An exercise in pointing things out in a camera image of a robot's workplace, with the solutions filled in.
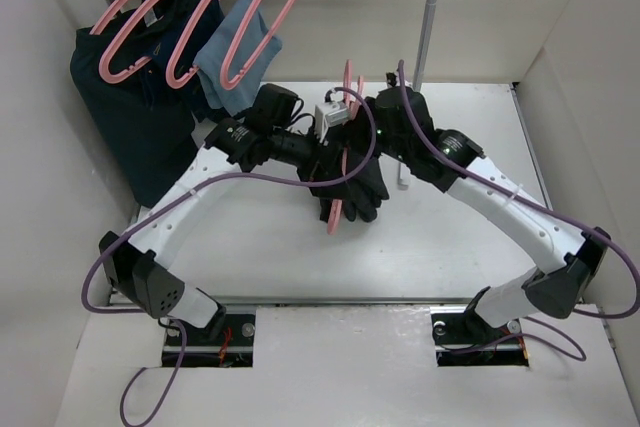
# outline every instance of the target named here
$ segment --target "dark clothing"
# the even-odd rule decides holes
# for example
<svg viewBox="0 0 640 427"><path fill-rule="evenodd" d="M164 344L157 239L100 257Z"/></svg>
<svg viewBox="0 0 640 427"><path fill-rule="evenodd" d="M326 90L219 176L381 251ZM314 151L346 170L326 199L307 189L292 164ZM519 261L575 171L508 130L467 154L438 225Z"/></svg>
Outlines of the dark clothing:
<svg viewBox="0 0 640 427"><path fill-rule="evenodd" d="M155 205L171 188L197 152L191 138L195 126L191 112L203 117L203 106L207 106L201 89L196 88L198 78L175 91L166 85L164 67L199 1L161 0L156 5L158 20L149 27L140 22L114 56L110 68L120 72L149 54L153 54L153 61L118 84L102 80L98 65L133 11L111 21L100 35L90 35L90 28L76 34L70 66L73 81L127 177L135 199L147 207ZM180 60L183 68L191 66L200 44L204 45L217 27L213 24L216 19L221 20L219 9L217 1L212 2L199 22Z"/></svg>

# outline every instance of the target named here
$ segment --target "black garment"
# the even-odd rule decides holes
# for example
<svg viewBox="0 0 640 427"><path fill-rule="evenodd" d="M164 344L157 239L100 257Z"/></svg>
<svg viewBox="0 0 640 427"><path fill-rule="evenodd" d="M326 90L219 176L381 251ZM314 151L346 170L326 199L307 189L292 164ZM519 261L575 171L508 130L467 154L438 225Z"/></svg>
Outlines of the black garment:
<svg viewBox="0 0 640 427"><path fill-rule="evenodd" d="M166 38L169 40L163 48L171 41L175 45L199 1L162 0L154 9L159 20L149 27L144 22L136 26L115 55L112 72L126 69L142 55L155 51ZM191 138L195 123L184 96L166 85L164 70L153 62L118 84L107 84L100 77L98 65L104 50L132 14L133 11L120 15L100 35L90 35L90 28L78 30L70 69L73 81L124 171L135 199L151 207L195 157L197 147Z"/></svg>

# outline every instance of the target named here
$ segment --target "screw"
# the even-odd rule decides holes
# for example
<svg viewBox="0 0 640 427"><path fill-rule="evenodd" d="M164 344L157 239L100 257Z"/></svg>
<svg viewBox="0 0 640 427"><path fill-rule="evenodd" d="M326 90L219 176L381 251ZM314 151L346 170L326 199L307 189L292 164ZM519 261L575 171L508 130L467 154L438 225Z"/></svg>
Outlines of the screw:
<svg viewBox="0 0 640 427"><path fill-rule="evenodd" d="M447 333L447 324L442 320L437 320L433 323L433 333L438 337L442 337Z"/></svg>
<svg viewBox="0 0 640 427"><path fill-rule="evenodd" d="M510 320L509 322L507 322L507 330L512 334L519 334L520 332L522 332L522 329L520 328L520 322L518 322L517 320Z"/></svg>
<svg viewBox="0 0 640 427"><path fill-rule="evenodd" d="M242 335L245 337L253 337L256 333L256 326L251 323L246 323L242 326Z"/></svg>

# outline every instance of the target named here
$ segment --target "light blue garment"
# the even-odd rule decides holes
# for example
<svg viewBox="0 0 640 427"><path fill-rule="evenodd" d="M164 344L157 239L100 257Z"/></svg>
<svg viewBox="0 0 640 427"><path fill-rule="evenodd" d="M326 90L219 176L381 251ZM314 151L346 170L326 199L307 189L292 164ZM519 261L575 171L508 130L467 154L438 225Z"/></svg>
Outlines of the light blue garment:
<svg viewBox="0 0 640 427"><path fill-rule="evenodd" d="M196 55L194 64L200 67L198 75L202 83L202 89L209 106L212 109L225 108L232 116L248 109L260 89L262 77L273 58L282 49L282 41L275 35L267 42L262 54L258 57L253 67L245 74L238 85L231 90L225 90L220 85L220 70L227 51L231 46L233 37L240 26L244 14L249 10L253 0L238 0L225 17L222 23L211 36L211 39ZM249 21L236 55L231 61L229 80L240 71L247 59L256 50L262 39L269 33L260 10L257 10Z"/></svg>

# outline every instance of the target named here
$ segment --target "white tabletop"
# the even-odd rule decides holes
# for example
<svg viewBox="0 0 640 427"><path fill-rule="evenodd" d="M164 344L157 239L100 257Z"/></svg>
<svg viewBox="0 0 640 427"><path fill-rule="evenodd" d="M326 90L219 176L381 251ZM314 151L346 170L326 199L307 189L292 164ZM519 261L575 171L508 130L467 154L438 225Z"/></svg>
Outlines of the white tabletop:
<svg viewBox="0 0 640 427"><path fill-rule="evenodd" d="M281 83L307 109L332 83ZM384 84L366 84L375 96ZM430 84L435 125L467 134L538 199L542 194L508 85ZM532 261L497 228L435 187L396 184L397 162L382 159L391 200L372 224L341 222L329 236L304 188L241 181L193 231L172 266L218 297L271 299L470 298L525 272ZM259 172L296 178L269 162Z"/></svg>
<svg viewBox="0 0 640 427"><path fill-rule="evenodd" d="M530 367L437 367L428 307L259 309L253 368L182 369L153 427L637 426L597 319L551 321L584 363L527 341ZM570 349L548 330L525 332ZM159 365L163 330L144 315L92 315L56 427L114 427L139 367ZM126 405L138 424L171 373L145 372Z"/></svg>

